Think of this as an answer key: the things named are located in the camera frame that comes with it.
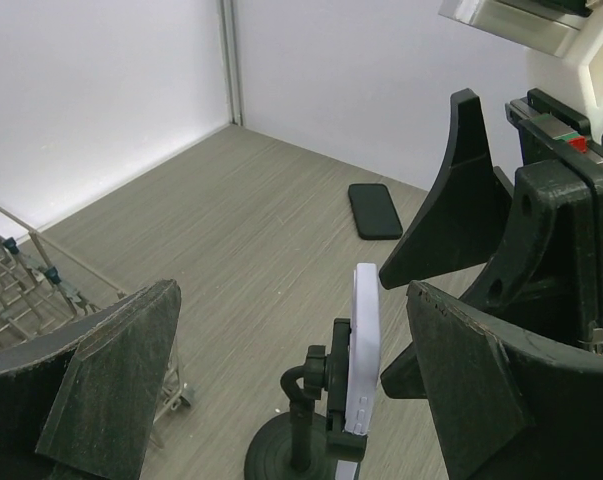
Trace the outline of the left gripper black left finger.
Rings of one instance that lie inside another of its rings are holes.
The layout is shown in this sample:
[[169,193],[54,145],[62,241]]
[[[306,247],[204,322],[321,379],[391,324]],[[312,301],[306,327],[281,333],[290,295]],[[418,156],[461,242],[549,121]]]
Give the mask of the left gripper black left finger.
[[174,280],[0,351],[0,479],[137,479],[181,308]]

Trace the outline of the lavender smartphone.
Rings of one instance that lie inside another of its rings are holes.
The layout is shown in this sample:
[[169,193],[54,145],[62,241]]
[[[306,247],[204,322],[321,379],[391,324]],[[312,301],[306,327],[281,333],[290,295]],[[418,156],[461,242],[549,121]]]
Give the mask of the lavender smartphone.
[[348,439],[366,440],[381,361],[379,282],[374,263],[358,263],[354,270],[348,353],[344,431]]

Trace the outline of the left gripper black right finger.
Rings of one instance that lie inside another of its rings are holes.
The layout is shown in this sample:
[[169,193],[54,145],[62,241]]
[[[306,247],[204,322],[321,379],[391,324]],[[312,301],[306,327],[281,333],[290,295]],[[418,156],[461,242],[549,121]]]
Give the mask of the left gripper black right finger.
[[603,479],[603,356],[423,282],[407,311],[452,479]]

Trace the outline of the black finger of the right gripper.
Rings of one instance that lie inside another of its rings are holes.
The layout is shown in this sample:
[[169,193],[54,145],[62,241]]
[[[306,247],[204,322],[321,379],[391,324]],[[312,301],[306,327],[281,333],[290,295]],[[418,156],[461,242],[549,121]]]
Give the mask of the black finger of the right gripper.
[[384,393],[395,400],[428,398],[414,342],[411,342],[381,374]]

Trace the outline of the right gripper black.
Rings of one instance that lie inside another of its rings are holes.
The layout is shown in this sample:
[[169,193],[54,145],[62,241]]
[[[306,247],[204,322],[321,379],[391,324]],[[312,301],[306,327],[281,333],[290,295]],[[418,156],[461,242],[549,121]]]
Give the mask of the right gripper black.
[[506,115],[523,157],[513,195],[492,163],[479,96],[469,88],[451,95],[442,164],[381,267],[381,285],[392,290],[491,257],[463,303],[603,355],[603,148],[584,115],[538,88],[507,104]]

